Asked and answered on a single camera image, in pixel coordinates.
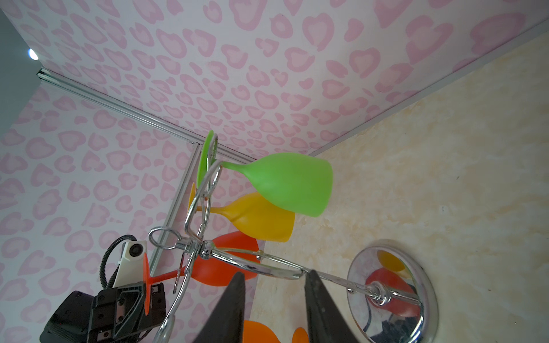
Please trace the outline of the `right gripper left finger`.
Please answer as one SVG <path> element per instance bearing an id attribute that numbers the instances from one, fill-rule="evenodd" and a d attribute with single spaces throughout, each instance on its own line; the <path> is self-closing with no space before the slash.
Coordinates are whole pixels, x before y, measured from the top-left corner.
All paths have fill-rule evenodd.
<path id="1" fill-rule="evenodd" d="M 242 342 L 244 310 L 245 278 L 243 273 L 237 272 L 194 342 Z"/>

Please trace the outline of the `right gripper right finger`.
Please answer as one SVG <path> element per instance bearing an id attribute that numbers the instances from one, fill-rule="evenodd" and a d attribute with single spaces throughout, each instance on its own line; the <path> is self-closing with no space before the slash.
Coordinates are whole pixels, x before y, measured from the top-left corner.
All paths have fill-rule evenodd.
<path id="1" fill-rule="evenodd" d="M 358 342 L 314 270 L 306 276 L 305 301 L 310 342 Z"/>

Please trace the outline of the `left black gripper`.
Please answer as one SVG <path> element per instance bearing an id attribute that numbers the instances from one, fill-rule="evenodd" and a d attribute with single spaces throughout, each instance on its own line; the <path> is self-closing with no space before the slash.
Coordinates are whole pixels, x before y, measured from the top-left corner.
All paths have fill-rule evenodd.
<path id="1" fill-rule="evenodd" d="M 152 320 L 167 314 L 164 284 L 153 284 L 148 293 Z M 138 342 L 144 283 L 102 290 L 96 297 L 73 291 L 44 327 L 40 342 Z"/>

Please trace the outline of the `orange wine glass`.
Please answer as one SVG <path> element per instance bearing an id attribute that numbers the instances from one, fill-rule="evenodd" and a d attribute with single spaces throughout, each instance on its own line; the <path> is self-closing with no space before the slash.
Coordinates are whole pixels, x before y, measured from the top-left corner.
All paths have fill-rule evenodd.
<path id="1" fill-rule="evenodd" d="M 293 334 L 292 343 L 309 343 L 309 336 L 303 327 L 298 327 Z"/>
<path id="2" fill-rule="evenodd" d="M 280 343 L 280 340 L 277 338 L 277 335 L 268 326 L 259 322 L 245 320 L 242 342 L 243 343 Z"/>

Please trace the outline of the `red wine glass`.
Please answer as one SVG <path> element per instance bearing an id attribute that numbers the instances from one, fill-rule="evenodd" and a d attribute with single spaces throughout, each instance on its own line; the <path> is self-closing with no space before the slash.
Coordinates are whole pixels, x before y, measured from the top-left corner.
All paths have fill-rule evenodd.
<path id="1" fill-rule="evenodd" d="M 253 252 L 259 250 L 257 240 L 241 233 L 240 231 L 219 236 L 213 239 L 213 242 L 218 248 L 235 248 L 250 250 Z M 149 267 L 145 266 L 146 262 L 148 262 L 147 257 L 145 257 L 145 260 L 143 261 L 142 276 L 148 287 L 151 287 L 153 284 L 158 282 L 173 279 L 178 275 L 178 273 L 179 276 L 183 276 L 185 271 L 185 267 L 182 267 L 179 270 L 174 270 L 172 272 L 152 277 L 150 275 Z M 216 260 L 214 258 L 203 260 L 202 258 L 197 257 L 194 263 L 191 278 L 209 286 L 226 287 L 237 272 L 242 272 L 246 280 L 251 280 L 257 277 L 257 274 L 254 272 L 242 270 L 220 260 Z"/>

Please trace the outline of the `yellow wine glass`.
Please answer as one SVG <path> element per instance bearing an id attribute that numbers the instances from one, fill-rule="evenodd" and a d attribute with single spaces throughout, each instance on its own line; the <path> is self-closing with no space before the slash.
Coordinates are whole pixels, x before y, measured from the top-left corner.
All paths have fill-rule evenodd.
<path id="1" fill-rule="evenodd" d="M 257 240 L 287 242 L 292 236 L 295 213 L 281 209 L 258 192 L 246 194 L 211 212 L 227 218 L 238 230 Z"/>

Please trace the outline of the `green wine glass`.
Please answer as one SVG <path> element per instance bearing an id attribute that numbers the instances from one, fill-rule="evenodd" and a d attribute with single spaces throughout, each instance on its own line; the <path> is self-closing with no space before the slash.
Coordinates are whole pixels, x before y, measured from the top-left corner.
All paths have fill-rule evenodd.
<path id="1" fill-rule="evenodd" d="M 200 157 L 197 181 L 222 169 L 244 175 L 267 201 L 281 209 L 309 217 L 320 216 L 333 191 L 333 168 L 323 159 L 292 152 L 271 154 L 249 164 L 216 159 L 218 137 L 209 131 Z"/>

